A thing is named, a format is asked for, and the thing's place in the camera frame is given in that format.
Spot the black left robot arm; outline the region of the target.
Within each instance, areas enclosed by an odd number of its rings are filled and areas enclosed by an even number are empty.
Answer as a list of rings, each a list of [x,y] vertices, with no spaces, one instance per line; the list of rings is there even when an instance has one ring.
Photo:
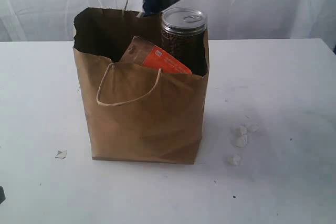
[[[2,204],[6,200],[4,188],[0,186],[0,204]]]

